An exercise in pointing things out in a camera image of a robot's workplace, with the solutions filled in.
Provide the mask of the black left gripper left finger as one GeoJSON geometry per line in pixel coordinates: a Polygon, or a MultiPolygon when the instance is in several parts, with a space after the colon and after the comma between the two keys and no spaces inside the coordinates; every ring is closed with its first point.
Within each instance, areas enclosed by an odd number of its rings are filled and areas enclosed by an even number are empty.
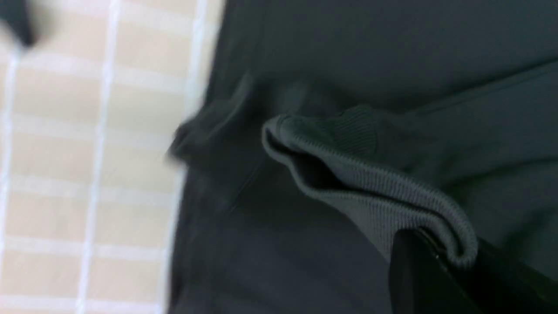
{"type": "Polygon", "coordinates": [[[445,260],[418,231],[393,239],[389,296],[394,314],[480,314],[445,260]]]}

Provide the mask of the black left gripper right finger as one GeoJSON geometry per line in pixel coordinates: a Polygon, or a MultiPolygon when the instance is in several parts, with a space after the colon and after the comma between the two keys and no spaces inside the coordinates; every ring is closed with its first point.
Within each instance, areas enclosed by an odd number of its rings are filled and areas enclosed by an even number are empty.
{"type": "Polygon", "coordinates": [[[438,314],[556,314],[557,282],[480,240],[469,270],[446,267],[445,309],[438,314]]]}

